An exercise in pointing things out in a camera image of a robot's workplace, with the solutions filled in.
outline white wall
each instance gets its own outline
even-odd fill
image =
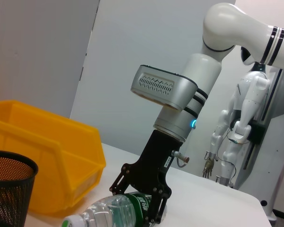
[[[140,154],[161,106],[131,93],[136,71],[147,64],[181,73],[201,49],[206,11],[220,1],[101,0],[71,117]]]
[[[0,100],[71,114],[99,0],[0,0]]]

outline black mesh waste basket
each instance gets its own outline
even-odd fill
[[[37,164],[31,159],[0,151],[0,227],[23,227]]]

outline yellow plastic bin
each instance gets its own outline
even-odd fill
[[[0,102],[0,150],[39,166],[29,204],[37,213],[75,205],[99,183],[106,166],[96,128],[18,101]]]

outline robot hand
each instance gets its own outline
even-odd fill
[[[205,162],[205,166],[203,170],[204,178],[209,178],[209,174],[210,176],[212,176],[213,165],[214,165],[214,159],[209,157]]]

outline white table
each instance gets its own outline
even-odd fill
[[[82,202],[56,217],[29,213],[25,227],[60,227],[63,217],[81,213],[95,201],[110,196],[108,189],[122,165],[134,163],[139,157],[106,144],[103,150],[107,162],[100,184]],[[169,169],[166,181],[172,195],[160,227],[271,227],[260,202],[251,195],[174,168]]]

